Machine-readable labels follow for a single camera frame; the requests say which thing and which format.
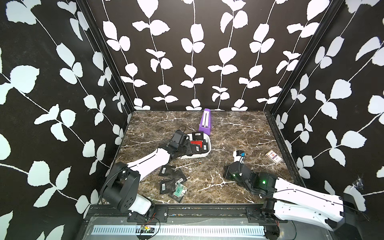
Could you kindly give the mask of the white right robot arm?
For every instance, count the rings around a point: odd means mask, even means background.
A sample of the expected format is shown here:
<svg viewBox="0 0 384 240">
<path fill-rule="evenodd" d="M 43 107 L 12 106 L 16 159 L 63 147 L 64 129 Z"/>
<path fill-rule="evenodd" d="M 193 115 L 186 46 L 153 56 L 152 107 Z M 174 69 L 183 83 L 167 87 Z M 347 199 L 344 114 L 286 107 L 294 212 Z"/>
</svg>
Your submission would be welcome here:
<svg viewBox="0 0 384 240">
<path fill-rule="evenodd" d="M 355 227 L 359 210 L 351 195 L 323 194 L 266 172 L 253 172 L 245 165 L 246 154 L 241 150 L 234 151 L 233 157 L 225 178 L 264 200 L 263 207 L 253 215 L 255 218 L 297 221 L 332 232 L 343 226 Z"/>
</svg>

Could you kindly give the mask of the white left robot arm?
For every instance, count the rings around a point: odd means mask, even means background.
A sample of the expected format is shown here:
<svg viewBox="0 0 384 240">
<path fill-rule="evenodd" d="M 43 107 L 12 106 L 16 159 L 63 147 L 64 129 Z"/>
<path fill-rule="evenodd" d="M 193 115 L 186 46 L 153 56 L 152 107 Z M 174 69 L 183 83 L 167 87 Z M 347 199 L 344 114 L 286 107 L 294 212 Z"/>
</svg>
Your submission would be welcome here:
<svg viewBox="0 0 384 240">
<path fill-rule="evenodd" d="M 115 163 L 100 191 L 99 201 L 105 200 L 121 213 L 146 215 L 152 202 L 138 194 L 140 181 L 159 167 L 191 153 L 190 136 L 175 131 L 170 140 L 149 155 L 128 164 Z"/>
</svg>

